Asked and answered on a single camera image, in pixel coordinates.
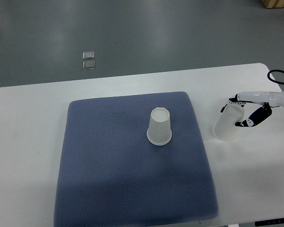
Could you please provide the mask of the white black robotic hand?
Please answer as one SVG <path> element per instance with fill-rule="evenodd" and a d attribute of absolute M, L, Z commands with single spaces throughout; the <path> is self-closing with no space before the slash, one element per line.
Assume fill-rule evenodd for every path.
<path fill-rule="evenodd" d="M 272 115 L 275 107 L 284 108 L 283 92 L 240 92 L 229 98 L 227 104 L 236 104 L 244 107 L 245 104 L 252 103 L 260 105 L 247 119 L 237 121 L 236 127 L 255 127 Z"/>

